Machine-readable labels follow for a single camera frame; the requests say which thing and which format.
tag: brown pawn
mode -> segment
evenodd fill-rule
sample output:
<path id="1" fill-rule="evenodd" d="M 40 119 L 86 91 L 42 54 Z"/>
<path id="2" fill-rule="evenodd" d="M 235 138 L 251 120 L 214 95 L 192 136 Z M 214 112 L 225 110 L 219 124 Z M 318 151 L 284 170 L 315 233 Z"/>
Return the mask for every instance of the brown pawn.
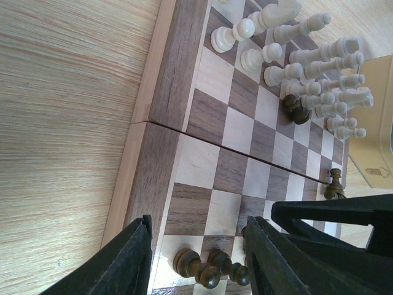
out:
<path id="1" fill-rule="evenodd" d="M 221 250 L 213 250 L 209 255 L 208 263 L 217 267 L 221 275 L 229 275 L 230 280 L 240 286 L 250 283 L 248 268 L 238 262 L 233 264 L 229 255 Z"/>
<path id="2" fill-rule="evenodd" d="M 207 289 L 220 282 L 220 271 L 208 263 L 202 263 L 199 254 L 191 249 L 181 249 L 173 259 L 173 269 L 183 278 L 195 277 L 195 281 Z"/>
<path id="3" fill-rule="evenodd" d="M 291 120 L 297 125 L 304 124 L 311 118 L 311 111 L 302 107 L 300 100 L 293 94 L 285 96 L 282 105 L 288 112 Z"/>
<path id="4" fill-rule="evenodd" d="M 332 177 L 332 183 L 326 188 L 325 198 L 327 200 L 332 199 L 345 199 L 344 187 L 340 183 L 341 170 L 338 168 L 333 168 L 330 171 Z"/>

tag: chessboard half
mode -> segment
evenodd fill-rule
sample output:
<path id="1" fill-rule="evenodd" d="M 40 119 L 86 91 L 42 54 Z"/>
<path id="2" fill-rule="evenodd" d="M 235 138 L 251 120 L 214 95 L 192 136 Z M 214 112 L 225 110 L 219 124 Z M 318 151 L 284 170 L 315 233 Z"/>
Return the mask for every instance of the chessboard half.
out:
<path id="1" fill-rule="evenodd" d="M 243 69 L 240 55 L 273 43 L 273 29 L 225 53 L 212 48 L 215 29 L 232 27 L 269 3 L 277 1 L 163 0 L 132 122 L 156 122 L 323 183 L 331 168 L 340 168 L 345 184 L 348 141 L 334 137 L 325 118 L 314 114 L 295 125 L 283 110 L 281 85 L 268 87 L 263 78 L 266 67 L 285 67 L 294 50 L 318 48 L 312 39 L 295 37 L 282 47 L 281 60 L 252 71 Z M 339 76 L 332 71 L 321 78 Z"/>
<path id="2" fill-rule="evenodd" d="M 194 278 L 174 272 L 173 258 L 181 248 L 195 250 L 202 261 L 218 248 L 244 264 L 241 230 L 248 216 L 270 220 L 275 202 L 324 200 L 324 189 L 325 184 L 315 180 L 160 125 L 131 124 L 103 245 L 135 218 L 150 214 L 150 292 L 205 294 Z M 307 222 L 340 236 L 339 224 Z M 250 294 L 251 287 L 223 277 L 212 291 Z"/>

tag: white chess piece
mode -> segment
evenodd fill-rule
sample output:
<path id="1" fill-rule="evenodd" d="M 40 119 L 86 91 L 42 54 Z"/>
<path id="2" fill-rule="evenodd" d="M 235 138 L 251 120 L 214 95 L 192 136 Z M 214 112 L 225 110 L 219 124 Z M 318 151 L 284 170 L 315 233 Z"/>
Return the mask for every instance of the white chess piece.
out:
<path id="1" fill-rule="evenodd" d="M 348 110 L 346 103 L 334 103 L 330 106 L 319 105 L 315 107 L 315 114 L 318 118 L 325 118 L 329 115 L 344 114 Z"/>
<path id="2" fill-rule="evenodd" d="M 268 4 L 261 11 L 248 16 L 254 22 L 254 36 L 262 34 L 268 28 L 275 28 L 293 20 L 302 9 L 300 0 L 278 0 L 277 4 Z"/>
<path id="3" fill-rule="evenodd" d="M 339 38 L 333 44 L 323 43 L 321 48 L 315 50 L 296 50 L 289 55 L 290 63 L 300 63 L 302 66 L 309 65 L 313 61 L 330 61 L 334 57 L 347 57 L 359 50 L 359 38 Z"/>
<path id="4" fill-rule="evenodd" d="M 330 92 L 335 88 L 339 88 L 341 91 L 344 91 L 348 88 L 354 88 L 366 81 L 364 75 L 353 74 L 349 76 L 340 76 L 338 80 L 329 81 L 328 79 L 319 80 L 322 87 L 322 93 Z"/>
<path id="5" fill-rule="evenodd" d="M 348 105 L 348 110 L 353 109 L 357 106 L 371 107 L 374 105 L 374 98 L 373 98 L 373 96 L 369 96 L 365 100 L 356 101 L 354 103 L 347 103 L 347 105 Z"/>
<path id="6" fill-rule="evenodd" d="M 356 103 L 372 97 L 371 90 L 368 87 L 359 87 L 358 89 L 347 89 L 345 91 L 335 91 L 336 102 Z"/>
<path id="7" fill-rule="evenodd" d="M 302 106 L 304 108 L 314 109 L 319 104 L 326 104 L 326 105 L 334 104 L 335 99 L 336 99 L 335 95 L 331 92 L 328 92 L 328 93 L 323 93 L 320 96 L 303 95 L 300 102 L 302 103 Z"/>
<path id="8" fill-rule="evenodd" d="M 219 53 L 224 53 L 232 49 L 237 41 L 242 41 L 250 38 L 255 31 L 254 23 L 248 18 L 242 19 L 233 25 L 233 28 L 226 28 L 221 26 L 211 33 L 211 45 L 214 50 Z"/>
<path id="9" fill-rule="evenodd" d="M 346 127 L 340 127 L 337 132 L 336 136 L 339 140 L 346 140 L 350 138 L 351 136 L 355 138 L 363 138 L 366 137 L 367 131 L 364 128 L 355 128 L 353 130 L 346 128 Z"/>
<path id="10" fill-rule="evenodd" d="M 257 69 L 265 61 L 271 63 L 273 60 L 278 60 L 282 55 L 282 48 L 280 44 L 272 43 L 266 45 L 262 50 L 248 49 L 241 53 L 240 61 L 245 71 Z"/>
<path id="11" fill-rule="evenodd" d="M 345 58 L 336 58 L 332 61 L 313 61 L 309 66 L 305 68 L 305 76 L 307 79 L 315 79 L 327 71 L 337 69 L 356 69 L 364 62 L 364 56 L 361 52 L 350 54 Z"/>
<path id="12" fill-rule="evenodd" d="M 312 82 L 305 86 L 292 83 L 285 87 L 285 95 L 293 94 L 297 97 L 301 97 L 303 95 L 318 95 L 320 93 L 321 85 L 319 85 L 318 82 Z"/>
<path id="13" fill-rule="evenodd" d="M 269 87 L 279 85 L 284 79 L 296 79 L 303 73 L 303 67 L 299 63 L 287 65 L 284 69 L 278 66 L 270 66 L 263 74 L 265 83 Z"/>
<path id="14" fill-rule="evenodd" d="M 303 17 L 300 19 L 299 24 L 294 26 L 281 25 L 274 29 L 274 41 L 278 44 L 287 44 L 296 35 L 302 34 L 308 36 L 309 33 L 319 31 L 332 21 L 330 13 L 314 14 L 310 18 Z"/>
<path id="15" fill-rule="evenodd" d="M 340 127 L 355 128 L 357 126 L 357 120 L 355 118 L 341 119 L 341 118 L 329 118 L 326 120 L 326 127 L 329 131 L 336 131 Z"/>

